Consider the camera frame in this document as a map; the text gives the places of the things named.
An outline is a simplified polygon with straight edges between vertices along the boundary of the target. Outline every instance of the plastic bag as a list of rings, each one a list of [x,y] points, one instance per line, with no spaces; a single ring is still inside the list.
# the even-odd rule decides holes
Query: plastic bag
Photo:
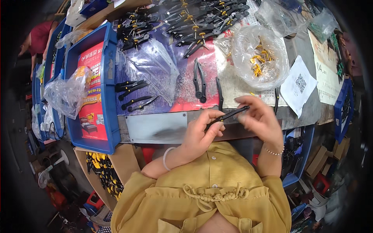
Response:
[[[329,9],[323,11],[311,20],[308,28],[313,32],[320,43],[324,43],[339,25]]]
[[[84,37],[86,34],[90,33],[91,31],[92,30],[82,29],[82,30],[76,30],[76,31],[69,32],[56,43],[56,48],[62,48],[63,46],[65,46],[65,44],[68,44],[68,43],[75,44],[75,42],[79,41],[82,37]]]
[[[232,54],[232,42],[233,37],[222,37],[214,39],[213,43],[218,49],[222,52],[222,54],[228,58]]]
[[[86,66],[80,66],[68,80],[62,80],[61,74],[47,84],[44,98],[57,112],[76,119],[88,95],[92,71]]]
[[[258,91],[279,87],[289,73],[285,45],[272,31],[258,25],[235,32],[232,59],[238,75]]]
[[[53,113],[52,113],[52,106],[50,104],[46,104],[47,110],[44,115],[44,122],[40,123],[40,130],[48,132],[50,129],[50,132],[54,132],[54,127],[53,125],[51,126],[50,124],[53,122]]]
[[[36,115],[34,107],[31,108],[32,112],[32,119],[31,119],[31,128],[34,132],[34,135],[37,139],[41,140],[41,135],[39,131],[39,122],[38,122],[38,116]]]
[[[296,0],[264,0],[255,13],[259,23],[278,37],[285,37],[306,29],[309,21],[302,16]]]
[[[45,60],[43,60],[39,68],[36,70],[36,78],[38,78],[41,83],[43,82],[42,79],[44,77],[45,63]]]
[[[86,20],[86,17],[80,14],[83,5],[84,0],[71,0],[71,5],[66,13],[65,24],[76,27]]]

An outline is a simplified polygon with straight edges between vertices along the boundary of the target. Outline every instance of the red stool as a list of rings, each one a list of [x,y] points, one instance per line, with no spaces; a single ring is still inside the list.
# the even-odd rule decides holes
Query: red stool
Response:
[[[87,200],[87,204],[93,205],[96,209],[99,210],[104,205],[104,202],[100,199],[96,191],[93,190],[93,192]]]
[[[316,191],[321,195],[325,195],[326,191],[330,187],[330,182],[326,180],[325,176],[323,176],[320,172],[316,175],[315,181],[313,182],[313,187],[315,187]]]

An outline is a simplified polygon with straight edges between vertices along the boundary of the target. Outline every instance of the qr code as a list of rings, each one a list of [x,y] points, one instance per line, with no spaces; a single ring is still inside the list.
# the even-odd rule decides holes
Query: qr code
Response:
[[[301,91],[301,93],[303,93],[304,88],[307,86],[307,83],[305,82],[305,80],[304,80],[304,78],[302,77],[301,74],[299,74],[295,83],[299,87],[299,90]]]

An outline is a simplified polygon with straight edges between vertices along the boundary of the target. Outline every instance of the woman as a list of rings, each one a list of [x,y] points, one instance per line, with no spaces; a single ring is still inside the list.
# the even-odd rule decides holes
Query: woman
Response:
[[[111,219],[112,232],[290,232],[289,203],[280,180],[283,137],[272,108],[254,96],[236,98],[245,129],[263,140],[257,172],[222,136],[224,115],[205,110],[189,123],[184,142],[134,172]]]

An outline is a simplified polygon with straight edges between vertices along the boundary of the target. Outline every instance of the person in red shirt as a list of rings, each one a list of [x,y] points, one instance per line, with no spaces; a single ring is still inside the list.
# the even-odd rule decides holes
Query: person in red shirt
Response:
[[[46,21],[36,25],[20,46],[21,51],[18,56],[21,56],[27,50],[31,53],[31,80],[32,71],[36,65],[36,56],[38,53],[42,53],[43,60],[46,60],[50,38],[57,26],[58,22],[56,21]]]

